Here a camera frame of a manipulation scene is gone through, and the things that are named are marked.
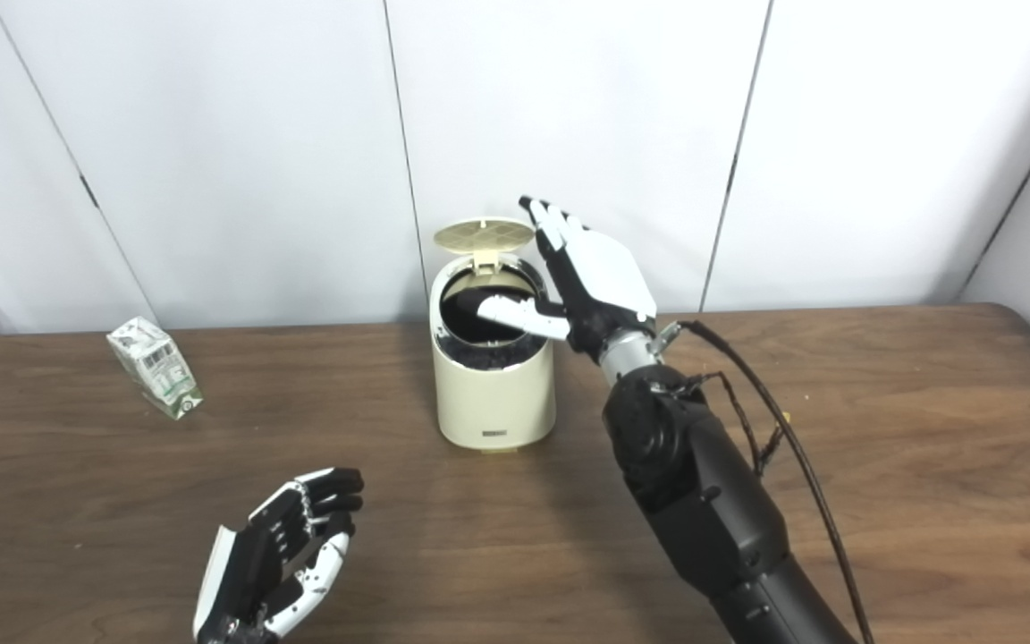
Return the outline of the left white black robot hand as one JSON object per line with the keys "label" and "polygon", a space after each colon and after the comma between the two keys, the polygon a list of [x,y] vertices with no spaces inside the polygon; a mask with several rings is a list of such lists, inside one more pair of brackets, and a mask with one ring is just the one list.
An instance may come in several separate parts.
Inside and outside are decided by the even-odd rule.
{"label": "left white black robot hand", "polygon": [[300,474],[240,530],[220,526],[198,592],[196,643],[282,643],[318,609],[346,563],[360,510],[356,468]]}

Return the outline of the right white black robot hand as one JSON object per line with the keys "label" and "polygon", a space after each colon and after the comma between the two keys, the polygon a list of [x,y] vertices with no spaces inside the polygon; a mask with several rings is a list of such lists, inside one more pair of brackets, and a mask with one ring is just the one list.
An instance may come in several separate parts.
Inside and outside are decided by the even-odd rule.
{"label": "right white black robot hand", "polygon": [[536,248],[561,301],[484,293],[469,297],[464,310],[548,341],[564,341],[594,361],[618,335],[657,335],[654,296],[624,244],[549,201],[524,195],[519,207],[528,213]]}

